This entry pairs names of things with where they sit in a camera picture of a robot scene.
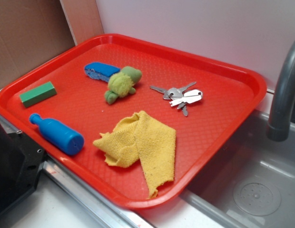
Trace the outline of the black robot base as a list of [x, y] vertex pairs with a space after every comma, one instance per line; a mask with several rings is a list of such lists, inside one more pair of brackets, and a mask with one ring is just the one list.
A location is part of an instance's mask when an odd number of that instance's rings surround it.
[[7, 133], [0, 124], [0, 217], [36, 190], [45, 158], [27, 134]]

